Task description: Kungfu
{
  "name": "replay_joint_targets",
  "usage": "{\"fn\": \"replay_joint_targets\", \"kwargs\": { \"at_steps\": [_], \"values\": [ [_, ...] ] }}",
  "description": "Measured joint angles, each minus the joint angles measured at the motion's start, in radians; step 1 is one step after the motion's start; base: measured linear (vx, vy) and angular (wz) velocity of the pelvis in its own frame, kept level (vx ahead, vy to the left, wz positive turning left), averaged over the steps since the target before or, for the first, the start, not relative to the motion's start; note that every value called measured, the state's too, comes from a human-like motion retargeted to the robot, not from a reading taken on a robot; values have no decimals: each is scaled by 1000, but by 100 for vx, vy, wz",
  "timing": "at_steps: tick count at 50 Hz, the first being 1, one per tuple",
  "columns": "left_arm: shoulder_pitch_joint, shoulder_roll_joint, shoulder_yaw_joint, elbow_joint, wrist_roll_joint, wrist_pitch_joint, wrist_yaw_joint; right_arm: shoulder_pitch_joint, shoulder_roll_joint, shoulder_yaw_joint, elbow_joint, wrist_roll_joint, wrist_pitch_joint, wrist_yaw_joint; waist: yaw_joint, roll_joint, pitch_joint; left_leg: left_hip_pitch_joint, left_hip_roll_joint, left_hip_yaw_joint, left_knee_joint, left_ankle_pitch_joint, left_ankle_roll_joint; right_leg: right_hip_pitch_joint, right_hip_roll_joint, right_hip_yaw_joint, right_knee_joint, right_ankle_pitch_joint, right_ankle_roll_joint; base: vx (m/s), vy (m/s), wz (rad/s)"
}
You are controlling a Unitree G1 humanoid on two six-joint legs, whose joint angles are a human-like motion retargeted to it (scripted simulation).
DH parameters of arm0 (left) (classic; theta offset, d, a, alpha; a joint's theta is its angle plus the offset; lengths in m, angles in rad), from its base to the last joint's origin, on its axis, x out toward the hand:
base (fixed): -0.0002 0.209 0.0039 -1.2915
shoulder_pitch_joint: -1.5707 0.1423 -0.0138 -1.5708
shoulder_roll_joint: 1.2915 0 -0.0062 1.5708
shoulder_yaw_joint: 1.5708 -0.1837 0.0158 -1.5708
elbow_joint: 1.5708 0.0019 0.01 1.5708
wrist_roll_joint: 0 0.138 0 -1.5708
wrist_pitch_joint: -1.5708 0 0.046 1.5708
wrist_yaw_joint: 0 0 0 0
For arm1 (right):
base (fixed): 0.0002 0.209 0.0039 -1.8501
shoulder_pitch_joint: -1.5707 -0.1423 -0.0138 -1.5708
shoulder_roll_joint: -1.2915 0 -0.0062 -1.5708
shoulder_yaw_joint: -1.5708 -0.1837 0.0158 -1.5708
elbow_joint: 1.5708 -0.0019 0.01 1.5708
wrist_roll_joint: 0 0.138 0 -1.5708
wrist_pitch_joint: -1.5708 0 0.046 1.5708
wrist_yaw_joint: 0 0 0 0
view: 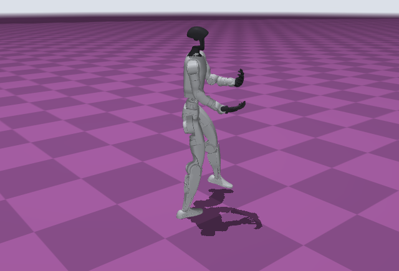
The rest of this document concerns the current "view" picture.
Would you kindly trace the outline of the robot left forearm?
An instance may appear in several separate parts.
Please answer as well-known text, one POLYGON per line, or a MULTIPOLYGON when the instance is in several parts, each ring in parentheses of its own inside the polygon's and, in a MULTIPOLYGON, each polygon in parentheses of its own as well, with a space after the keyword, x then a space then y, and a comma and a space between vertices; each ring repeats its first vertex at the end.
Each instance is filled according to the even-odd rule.
MULTIPOLYGON (((217 75, 218 76, 218 75, 217 75)), ((218 86, 230 86, 235 87, 235 78, 227 78, 227 77, 220 77, 218 76, 217 82, 218 86)))

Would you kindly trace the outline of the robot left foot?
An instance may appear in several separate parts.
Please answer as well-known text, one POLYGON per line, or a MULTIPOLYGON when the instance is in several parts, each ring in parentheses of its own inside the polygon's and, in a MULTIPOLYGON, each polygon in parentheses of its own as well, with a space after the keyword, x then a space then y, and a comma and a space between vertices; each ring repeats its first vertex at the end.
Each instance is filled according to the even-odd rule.
MULTIPOLYGON (((219 176, 218 176, 218 178, 219 178, 219 176)), ((221 177, 221 179, 216 179, 213 174, 208 178, 208 182, 220 185, 225 188, 233 188, 233 185, 231 183, 227 182, 222 177, 221 177)))

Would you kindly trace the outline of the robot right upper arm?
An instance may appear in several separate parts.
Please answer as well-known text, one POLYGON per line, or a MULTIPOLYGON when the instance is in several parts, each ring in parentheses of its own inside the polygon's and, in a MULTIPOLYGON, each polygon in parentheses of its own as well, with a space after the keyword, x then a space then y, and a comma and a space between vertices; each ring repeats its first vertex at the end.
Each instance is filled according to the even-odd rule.
MULTIPOLYGON (((196 99, 196 94, 198 92, 203 92, 204 90, 199 88, 200 87, 200 67, 197 63, 197 60, 188 61, 186 65, 186 70, 190 78, 191 89, 194 98, 196 99)), ((205 93, 204 93, 205 94, 205 93)))

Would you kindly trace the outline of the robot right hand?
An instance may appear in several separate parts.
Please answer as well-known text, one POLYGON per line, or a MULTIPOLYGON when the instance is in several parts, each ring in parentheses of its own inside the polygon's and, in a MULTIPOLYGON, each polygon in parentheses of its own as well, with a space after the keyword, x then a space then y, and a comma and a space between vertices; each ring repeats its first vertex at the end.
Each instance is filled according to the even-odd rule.
POLYGON ((245 106, 245 104, 246 104, 246 102, 244 101, 244 102, 241 103, 241 104, 239 103, 239 105, 236 106, 236 107, 228 107, 228 106, 226 105, 226 106, 221 107, 221 111, 222 111, 222 112, 226 112, 225 114, 227 114, 228 112, 235 112, 235 111, 237 111, 237 110, 242 109, 242 108, 245 106))

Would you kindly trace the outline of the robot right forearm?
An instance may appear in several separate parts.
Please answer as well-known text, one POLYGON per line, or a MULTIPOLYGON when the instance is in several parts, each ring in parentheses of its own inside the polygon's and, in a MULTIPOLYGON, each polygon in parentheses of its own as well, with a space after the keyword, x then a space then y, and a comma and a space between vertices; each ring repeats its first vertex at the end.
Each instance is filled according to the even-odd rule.
POLYGON ((196 99, 203 105, 210 107, 214 111, 217 111, 219 114, 224 114, 226 112, 221 111, 221 107, 224 105, 221 105, 219 102, 216 100, 213 100, 209 95, 205 95, 203 92, 198 92, 196 94, 196 99))

